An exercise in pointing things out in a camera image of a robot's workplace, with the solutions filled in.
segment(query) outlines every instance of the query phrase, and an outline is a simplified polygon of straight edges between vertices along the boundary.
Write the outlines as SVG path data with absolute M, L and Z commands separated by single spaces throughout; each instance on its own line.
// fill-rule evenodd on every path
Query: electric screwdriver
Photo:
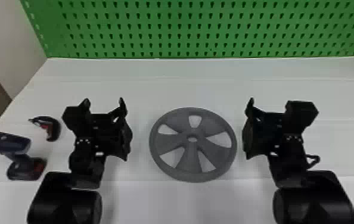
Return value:
M 31 158 L 26 153 L 30 149 L 29 138 L 0 132 L 0 154 L 13 161 L 7 170 L 11 180 L 35 181 L 41 176 L 46 161 L 42 158 Z

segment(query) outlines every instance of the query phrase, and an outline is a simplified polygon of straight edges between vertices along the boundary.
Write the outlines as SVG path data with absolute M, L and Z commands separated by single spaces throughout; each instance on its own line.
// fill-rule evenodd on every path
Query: black cylindrical base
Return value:
M 340 191 L 291 188 L 279 189 L 273 198 L 277 224 L 354 224 L 354 209 Z

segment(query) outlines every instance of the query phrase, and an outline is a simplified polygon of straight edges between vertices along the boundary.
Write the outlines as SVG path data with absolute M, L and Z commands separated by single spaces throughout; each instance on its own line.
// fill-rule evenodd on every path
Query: hubcap spoke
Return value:
M 181 134 L 165 135 L 158 133 L 155 137 L 155 148 L 159 155 L 163 155 L 181 147 L 183 142 L 184 138 Z
M 195 142 L 190 142 L 186 147 L 176 169 L 191 173 L 201 173 L 201 163 L 199 162 L 198 146 Z
M 198 128 L 202 130 L 206 137 L 217 135 L 225 131 L 223 126 L 217 123 L 215 119 L 208 116 L 202 117 Z
M 228 158 L 228 155 L 230 154 L 230 148 L 216 145 L 207 139 L 199 140 L 198 145 L 201 152 L 215 166 L 215 168 L 223 166 Z
M 182 133 L 186 130 L 191 129 L 188 113 L 176 114 L 172 117 L 167 118 L 164 123 L 169 128 L 175 130 L 178 133 Z

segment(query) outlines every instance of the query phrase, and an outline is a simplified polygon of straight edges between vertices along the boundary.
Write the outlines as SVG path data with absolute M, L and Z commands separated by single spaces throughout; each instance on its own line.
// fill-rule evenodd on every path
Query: white table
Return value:
M 231 60 L 49 59 L 0 118 L 0 131 L 30 138 L 29 154 L 48 159 L 46 172 L 68 171 L 74 136 L 65 126 L 57 142 L 27 119 L 61 120 L 66 106 L 84 98 L 93 113 L 117 107 L 124 97 L 133 130 L 127 162 L 108 157 L 100 193 L 102 223 L 273 224 L 275 191 L 264 157 L 247 161 L 242 152 L 244 109 L 283 111 L 289 99 L 313 101 L 319 116 L 305 131 L 305 149 L 333 170 L 354 204 L 354 57 Z M 149 153 L 154 122 L 179 107 L 201 107 L 222 116 L 234 129 L 238 153 L 231 169 L 206 183 L 178 182 L 165 175 Z M 42 178 L 11 182 L 10 164 L 0 156 L 0 224 L 25 223 Z

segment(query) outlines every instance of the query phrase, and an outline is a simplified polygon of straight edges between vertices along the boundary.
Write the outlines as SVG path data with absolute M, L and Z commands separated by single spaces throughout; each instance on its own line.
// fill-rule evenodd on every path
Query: power tool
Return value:
M 10 180 L 36 181 L 46 166 L 46 160 L 31 158 L 26 153 L 30 149 L 29 138 L 0 132 L 0 154 L 13 161 L 7 170 Z
M 39 116 L 28 119 L 29 122 L 46 130 L 48 142 L 54 142 L 59 138 L 61 126 L 60 123 L 53 117 Z

